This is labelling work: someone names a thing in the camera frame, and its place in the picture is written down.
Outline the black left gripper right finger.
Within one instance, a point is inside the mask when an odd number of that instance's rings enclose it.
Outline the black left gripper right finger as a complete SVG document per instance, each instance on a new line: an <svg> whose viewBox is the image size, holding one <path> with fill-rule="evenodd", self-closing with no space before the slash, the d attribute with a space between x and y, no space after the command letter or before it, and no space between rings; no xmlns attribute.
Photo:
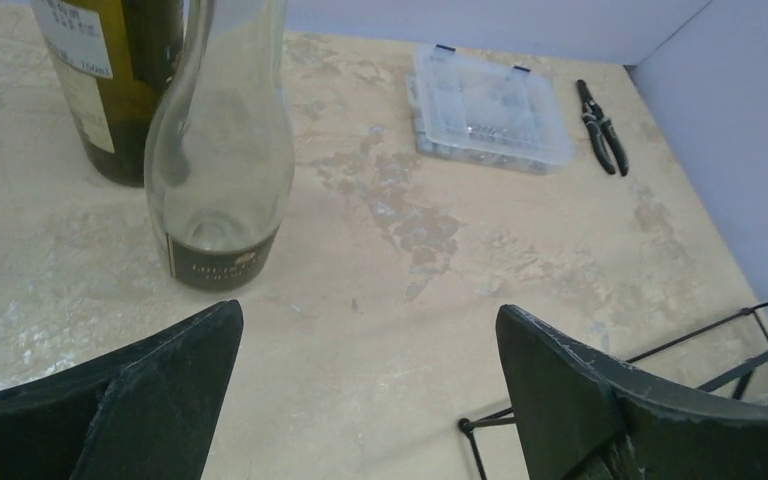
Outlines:
<svg viewBox="0 0 768 480"><path fill-rule="evenodd" d="M495 331L531 478L768 479L768 403L743 400L768 351L691 388L515 305Z"/></svg>

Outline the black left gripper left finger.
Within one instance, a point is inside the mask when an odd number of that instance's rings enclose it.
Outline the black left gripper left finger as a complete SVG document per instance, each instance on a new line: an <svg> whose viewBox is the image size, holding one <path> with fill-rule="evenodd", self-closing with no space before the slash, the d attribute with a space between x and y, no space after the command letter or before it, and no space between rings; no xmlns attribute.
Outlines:
<svg viewBox="0 0 768 480"><path fill-rule="evenodd" d="M0 479L198 479L244 317L222 301L56 374L0 391Z"/></svg>

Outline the tall clear glass bottle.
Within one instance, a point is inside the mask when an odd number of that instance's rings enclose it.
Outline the tall clear glass bottle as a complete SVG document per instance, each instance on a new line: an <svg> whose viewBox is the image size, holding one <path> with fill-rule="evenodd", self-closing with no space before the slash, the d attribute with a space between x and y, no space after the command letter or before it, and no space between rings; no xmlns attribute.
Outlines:
<svg viewBox="0 0 768 480"><path fill-rule="evenodd" d="M145 190L172 278L204 292L263 269L296 165L281 80L282 1L194 1L145 147Z"/></svg>

